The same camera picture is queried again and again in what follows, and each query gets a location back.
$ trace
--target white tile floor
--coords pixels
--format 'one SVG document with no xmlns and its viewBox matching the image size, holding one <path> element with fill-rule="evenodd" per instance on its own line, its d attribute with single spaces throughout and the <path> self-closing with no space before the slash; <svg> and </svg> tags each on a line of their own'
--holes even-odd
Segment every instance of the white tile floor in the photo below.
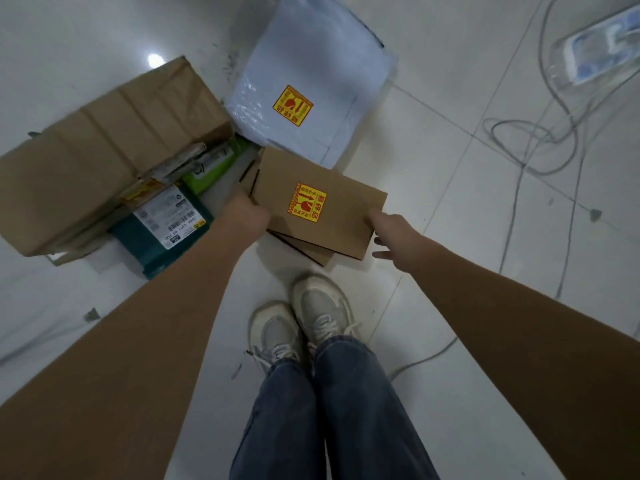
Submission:
<svg viewBox="0 0 640 480">
<path fill-rule="evenodd" d="M 217 95 L 228 95 L 244 39 L 259 25 L 260 14 L 245 1 L 0 1 L 0 153 L 27 131 L 143 72 L 151 52 L 187 55 Z M 536 120 L 548 103 L 535 56 L 549 0 L 343 1 L 400 58 L 394 84 L 341 169 L 388 192 L 387 211 L 496 270 L 518 168 L 492 149 L 481 124 Z M 638 1 L 561 0 L 548 42 Z M 637 84 L 594 117 L 597 130 L 624 106 L 585 161 L 562 298 L 628 334 L 640 320 Z M 551 112 L 545 122 L 558 115 Z M 522 143 L 513 133 L 504 137 Z M 567 151 L 540 153 L 536 165 L 550 168 Z M 572 209 L 567 195 L 576 174 L 572 164 L 545 181 L 526 176 L 522 184 L 505 273 L 550 295 L 562 271 Z M 602 210 L 601 220 L 592 223 L 590 209 Z M 108 313 L 143 284 L 115 242 L 53 268 L 0 241 L 0 262 L 0 402 L 88 329 L 86 311 Z M 268 236 L 242 257 L 167 478 L 226 478 L 262 379 L 243 355 L 247 319 L 265 301 L 286 298 L 293 279 L 309 269 L 318 271 Z M 351 297 L 363 336 L 386 370 L 433 354 L 453 338 L 411 277 L 388 262 L 336 258 L 325 272 Z M 443 479 L 561 478 L 462 344 L 407 371 L 395 386 Z"/>
</svg>

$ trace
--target green package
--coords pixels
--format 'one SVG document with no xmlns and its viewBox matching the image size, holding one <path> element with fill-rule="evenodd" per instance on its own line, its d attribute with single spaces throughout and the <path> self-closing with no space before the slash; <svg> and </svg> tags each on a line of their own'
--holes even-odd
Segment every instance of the green package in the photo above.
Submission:
<svg viewBox="0 0 640 480">
<path fill-rule="evenodd" d="M 193 193 L 201 194 L 216 183 L 231 168 L 237 158 L 249 147 L 250 142 L 236 135 L 228 142 L 203 153 L 194 160 L 194 170 L 182 176 Z"/>
</svg>

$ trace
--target leg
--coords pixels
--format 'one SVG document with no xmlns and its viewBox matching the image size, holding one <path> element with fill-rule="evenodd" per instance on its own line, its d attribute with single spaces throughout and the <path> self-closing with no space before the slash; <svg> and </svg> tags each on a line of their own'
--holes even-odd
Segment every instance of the leg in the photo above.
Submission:
<svg viewBox="0 0 640 480">
<path fill-rule="evenodd" d="M 316 348 L 315 382 L 335 480 L 438 480 L 378 360 L 353 332 L 348 300 L 321 276 L 299 282 L 293 308 Z"/>
<path fill-rule="evenodd" d="M 267 377 L 229 478 L 324 480 L 324 438 L 316 393 L 300 362 L 303 344 L 289 307 L 273 303 L 256 311 L 249 344 Z"/>
</svg>

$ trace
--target hand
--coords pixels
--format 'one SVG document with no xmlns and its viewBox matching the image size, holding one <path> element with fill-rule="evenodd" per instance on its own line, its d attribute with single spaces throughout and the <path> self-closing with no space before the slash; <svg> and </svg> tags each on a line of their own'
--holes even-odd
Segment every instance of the hand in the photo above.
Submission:
<svg viewBox="0 0 640 480">
<path fill-rule="evenodd" d="M 389 249 L 375 251 L 373 257 L 392 260 L 400 271 L 411 273 L 415 266 L 420 265 L 421 258 L 426 257 L 425 254 L 440 247 L 411 227 L 402 216 L 390 216 L 372 209 L 369 218 L 377 234 L 374 242 Z"/>
<path fill-rule="evenodd" d="M 241 188 L 236 187 L 217 220 L 231 230 L 231 239 L 248 248 L 265 233 L 270 218 L 267 209 L 254 204 Z"/>
</svg>

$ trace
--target open cardboard box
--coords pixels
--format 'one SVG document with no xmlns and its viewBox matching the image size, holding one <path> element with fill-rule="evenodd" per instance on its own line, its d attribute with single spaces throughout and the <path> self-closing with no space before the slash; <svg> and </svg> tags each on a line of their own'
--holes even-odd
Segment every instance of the open cardboard box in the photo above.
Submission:
<svg viewBox="0 0 640 480">
<path fill-rule="evenodd" d="M 242 179 L 253 199 L 271 212 L 269 231 L 318 264 L 334 253 L 364 259 L 373 229 L 369 209 L 387 194 L 302 157 L 265 148 Z"/>
<path fill-rule="evenodd" d="M 0 234 L 25 256 L 81 257 L 189 159 L 233 135 L 226 110 L 175 59 L 0 158 Z"/>
</svg>

